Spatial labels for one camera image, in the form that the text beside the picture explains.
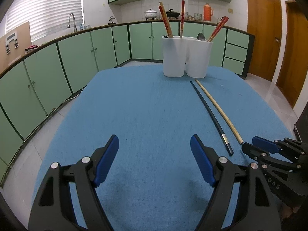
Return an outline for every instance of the window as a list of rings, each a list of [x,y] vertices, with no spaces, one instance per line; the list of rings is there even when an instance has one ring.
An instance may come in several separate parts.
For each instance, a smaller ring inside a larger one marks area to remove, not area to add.
[[[7,12],[6,33],[29,21],[31,40],[36,41],[67,28],[70,12],[76,25],[83,23],[81,0],[15,0]]]

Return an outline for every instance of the floor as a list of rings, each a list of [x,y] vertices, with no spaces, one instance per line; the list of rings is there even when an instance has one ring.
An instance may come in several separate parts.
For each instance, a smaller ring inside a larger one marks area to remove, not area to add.
[[[140,64],[140,62],[132,61],[125,64],[124,67]],[[248,74],[246,82],[269,104],[285,126],[294,134],[293,127],[298,118],[280,90],[271,82],[252,74]],[[3,189],[0,188],[0,192],[3,194],[9,207],[25,227],[28,226],[31,198],[40,165],[54,134],[69,112],[73,102],[74,100],[70,101],[60,109],[36,133],[13,165]]]

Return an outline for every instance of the blue tablecloth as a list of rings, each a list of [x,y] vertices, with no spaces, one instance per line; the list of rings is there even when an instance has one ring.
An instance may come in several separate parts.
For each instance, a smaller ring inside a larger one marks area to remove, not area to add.
[[[241,152],[231,130],[212,108],[232,148],[229,157],[221,138],[190,84],[192,78],[168,78],[162,65],[104,70],[75,100],[56,132],[37,176],[34,195],[54,161],[76,163],[118,136],[119,151],[107,179],[97,189],[115,231],[194,230],[213,189],[204,182],[190,150],[198,134],[205,146],[233,163],[252,160]],[[246,142],[254,136],[269,140],[291,137],[275,112],[231,71],[209,67],[199,79],[228,115]],[[74,184],[72,198],[78,223],[85,226]],[[232,221],[238,187],[234,187],[224,226]]]

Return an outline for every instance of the metal spoon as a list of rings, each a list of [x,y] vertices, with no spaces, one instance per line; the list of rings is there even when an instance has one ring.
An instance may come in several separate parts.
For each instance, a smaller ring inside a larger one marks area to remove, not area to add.
[[[199,33],[198,36],[197,36],[197,39],[198,39],[199,41],[205,41],[204,34],[203,34],[203,33]]]

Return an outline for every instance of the metal faucet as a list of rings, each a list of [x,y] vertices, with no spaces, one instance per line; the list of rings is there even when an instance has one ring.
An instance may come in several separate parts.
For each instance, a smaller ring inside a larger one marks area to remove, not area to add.
[[[70,28],[70,15],[73,16],[73,21],[74,21],[74,32],[77,32],[75,16],[74,16],[73,13],[70,13],[70,14],[68,15],[68,26],[67,26],[67,28]]]

